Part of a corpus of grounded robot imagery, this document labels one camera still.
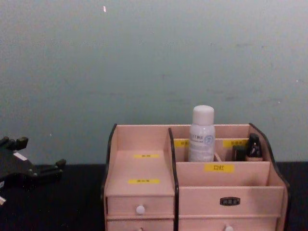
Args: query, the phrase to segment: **drawer knob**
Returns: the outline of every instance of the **drawer knob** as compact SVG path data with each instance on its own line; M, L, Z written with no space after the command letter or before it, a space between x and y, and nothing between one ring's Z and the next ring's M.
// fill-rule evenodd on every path
M136 208L136 212L138 215L143 215L145 213L145 208L143 205L140 205Z
M225 228L225 231L234 231L234 228L232 226L227 226Z

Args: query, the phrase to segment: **pink wooden organizer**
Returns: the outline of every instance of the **pink wooden organizer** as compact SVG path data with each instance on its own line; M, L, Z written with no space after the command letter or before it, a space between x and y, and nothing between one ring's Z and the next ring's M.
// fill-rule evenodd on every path
M102 184L105 230L283 231L289 185L266 136L253 124L215 125L215 162L190 163L189 127L113 127ZM264 161L231 162L228 144L251 132L260 136ZM230 197L239 204L221 204Z

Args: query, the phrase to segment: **teal wall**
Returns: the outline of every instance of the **teal wall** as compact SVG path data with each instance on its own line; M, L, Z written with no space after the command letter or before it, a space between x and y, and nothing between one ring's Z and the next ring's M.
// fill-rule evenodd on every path
M2 0L0 135L34 163L103 163L119 124L253 122L308 160L308 1Z

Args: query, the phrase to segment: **black trim edge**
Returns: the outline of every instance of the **black trim edge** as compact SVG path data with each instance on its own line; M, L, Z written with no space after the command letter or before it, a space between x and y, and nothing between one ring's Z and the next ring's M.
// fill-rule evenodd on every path
M270 159L273 163L273 166L274 166L274 169L277 173L277 175L283 180L286 188L287 188L287 192L288 192L288 206L287 206L287 213L286 213L286 217L285 217L285 221L284 221L284 230L286 231L287 230L287 227L288 227L288 222L289 222L289 214L290 214L290 210L291 210L291 192L290 192L290 184L289 182L284 178L284 176L281 174L281 172L279 171L279 168L276 164L276 161L275 161L275 158L274 158L274 155L273 155L273 151L271 149L271 146L270 146L270 142L268 140L268 138L266 137L266 135L260 131L260 129L258 129L254 124L252 123L249 123L250 126L252 126L255 130L257 130L264 138L265 142L266 142L266 145L269 149L269 154L270 154Z
M108 176L108 170L109 170L111 141L112 141L112 137L114 135L116 126L117 126L117 124L114 124L114 126L113 126L113 128L110 132L109 139L108 139L105 173L104 173L104 176L103 176L102 187L101 187L101 201L102 201L102 208L103 208L103 231L105 230L104 190L105 190L105 184L106 184L106 180L107 180L107 176Z
M180 196L180 190L179 190L179 181L178 181L178 175L177 175L177 166L176 166L176 161L175 161L173 134L172 134L171 128L169 128L168 131L169 131L169 137L170 137L170 142L171 142L172 170L173 170L174 187L175 187L175 201L174 201L175 214L174 214L173 231L178 231L179 230L179 196Z

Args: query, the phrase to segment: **drawer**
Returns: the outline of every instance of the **drawer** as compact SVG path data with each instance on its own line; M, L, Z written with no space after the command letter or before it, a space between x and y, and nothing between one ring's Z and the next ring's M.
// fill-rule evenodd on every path
M144 213L138 214L137 207L144 207ZM109 216L167 216L174 215L174 197L172 196L109 196L107 198Z
M277 218L180 219L179 231L275 231L276 223Z
M239 204L221 205L224 198ZM180 216L280 217L283 187L180 187Z
M107 222L108 231L173 231L173 220L115 220Z

